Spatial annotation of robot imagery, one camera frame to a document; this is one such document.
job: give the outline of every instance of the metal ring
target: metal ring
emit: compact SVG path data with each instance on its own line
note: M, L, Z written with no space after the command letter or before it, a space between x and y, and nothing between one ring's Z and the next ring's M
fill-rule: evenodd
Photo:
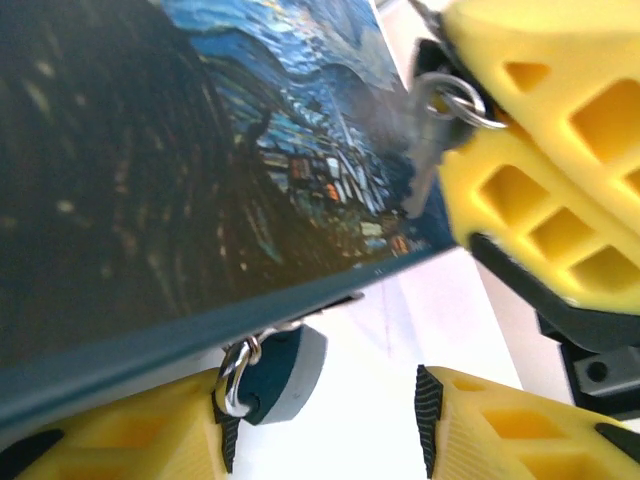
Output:
M437 92L442 95L442 97L445 99L445 103L447 103L447 95L451 95L452 90L459 90L467 97L469 97L470 105L478 115L484 116L486 113L484 101L482 100L480 94L476 91L475 88L473 88L470 84L468 84L461 78L455 77L448 73L428 72L420 75L416 79L416 82L417 84L414 86L414 89L412 91L412 93L414 93L414 98L415 95L418 95L418 98L423 99L423 101L426 98L428 101L431 98L431 94ZM451 107L449 107L450 112L447 113L437 112L435 108L428 103L427 108L429 108L432 113L438 113L443 118L453 118L458 116L455 109Z
M253 335L245 338L244 341L249 345L249 365L257 364L262 358L262 341Z
M243 418L251 411L251 407L240 401L238 390L242 374L249 364L251 346L249 342L235 343L220 365L220 374L215 386L215 398L218 407L232 417Z
M251 335L242 342L234 343L225 350L224 360L214 387L215 401L220 409L232 417L244 418L251 406L238 398L240 380L248 365L256 365L262 357L262 342L271 335L291 332L300 328L304 319L293 320L278 327L269 327L259 335Z
M469 125L473 125L478 128L488 128L490 130L500 130L507 127L506 123L498 120L489 120L485 113L480 114L477 112L475 105L472 105L463 98L453 95L451 92L443 92L442 97L453 114L467 122Z

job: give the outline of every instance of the blue canvas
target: blue canvas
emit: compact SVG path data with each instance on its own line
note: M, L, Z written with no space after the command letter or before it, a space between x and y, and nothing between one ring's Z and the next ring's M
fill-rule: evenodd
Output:
M0 32L0 366L284 318L276 293L304 311L453 244L437 185L401 207L407 93L367 0L33 0Z

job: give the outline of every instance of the white surface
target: white surface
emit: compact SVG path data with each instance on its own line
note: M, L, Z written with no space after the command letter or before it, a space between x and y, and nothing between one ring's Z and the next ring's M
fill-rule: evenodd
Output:
M241 427L234 480L424 480L413 410L418 363L520 385L475 264L462 250L309 323L329 339L316 390L291 422Z
M480 276L509 347L522 388L573 403L558 343L538 330L533 308L482 265Z

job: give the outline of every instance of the rectangular cutout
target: rectangular cutout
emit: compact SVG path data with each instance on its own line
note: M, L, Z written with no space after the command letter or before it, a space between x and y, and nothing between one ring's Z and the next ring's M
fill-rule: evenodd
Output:
M467 380L466 378L456 378L453 381L453 386L462 392L481 392L486 390L481 383Z
M631 187L633 193L640 198L640 169L627 175L625 181L627 185Z
M480 189L480 198L508 226L514 226L542 205L549 192L512 165L498 170Z
M538 250L550 261L580 247L594 237L595 232L569 209L562 208L553 217L531 232Z
M587 453L548 452L523 455L520 461L538 480L604 480L612 478L611 472L603 465L603 462L606 462L606 457L594 458Z
M618 293L640 282L640 269L612 246L582 260L570 271L590 291Z
M167 456L163 467L163 478L190 480L211 479L219 480L227 478L227 475L218 468L223 468L221 458L212 459L211 448L221 448L217 443L210 444L205 425L194 424L183 432L180 445L173 454Z
M145 448L166 423L166 417L157 415L112 416L83 432L77 444L82 448Z
M534 410L509 409L482 412L501 438L563 438L562 431L547 417Z
M551 72L548 65L532 62L507 62L504 69L522 93L536 88Z
M598 94L571 117L579 137L602 163L640 145L640 84L623 79Z

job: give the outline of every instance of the yellow robot part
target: yellow robot part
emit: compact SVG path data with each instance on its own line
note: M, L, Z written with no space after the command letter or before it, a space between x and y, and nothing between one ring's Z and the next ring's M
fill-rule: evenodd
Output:
M217 369L125 398L45 430L64 437L18 480L222 480L211 392Z
M486 234L569 305L640 313L640 237L517 125L478 131L440 174L461 245Z
M434 480L634 480L640 465L594 430L615 420L446 368Z
M639 18L636 0L458 0L444 16L462 61L500 106L636 234Z

